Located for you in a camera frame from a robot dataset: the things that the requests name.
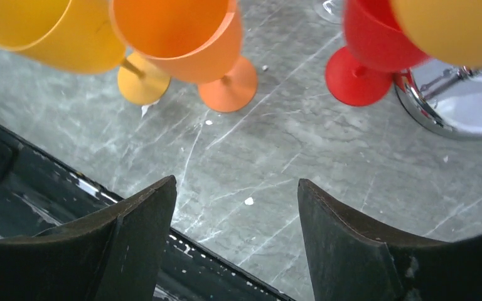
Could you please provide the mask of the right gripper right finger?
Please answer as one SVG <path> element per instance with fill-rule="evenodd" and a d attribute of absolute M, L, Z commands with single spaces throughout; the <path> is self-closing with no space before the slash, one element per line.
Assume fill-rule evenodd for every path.
<path fill-rule="evenodd" d="M 316 300 L 482 300 L 482 234 L 454 242 L 399 230 L 300 179 Z"/>

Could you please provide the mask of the silver wire glass rack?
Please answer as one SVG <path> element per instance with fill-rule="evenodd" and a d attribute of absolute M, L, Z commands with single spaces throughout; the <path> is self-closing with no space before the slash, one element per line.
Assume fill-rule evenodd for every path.
<path fill-rule="evenodd" d="M 409 115 L 450 139 L 482 139 L 482 69 L 429 61 L 394 76 L 397 96 Z"/>

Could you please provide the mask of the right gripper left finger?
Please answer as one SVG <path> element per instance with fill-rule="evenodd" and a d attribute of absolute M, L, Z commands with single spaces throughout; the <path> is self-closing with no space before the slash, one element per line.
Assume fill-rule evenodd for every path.
<path fill-rule="evenodd" d="M 167 176 L 34 236 L 0 240 L 0 300 L 152 300 L 176 204 Z"/>

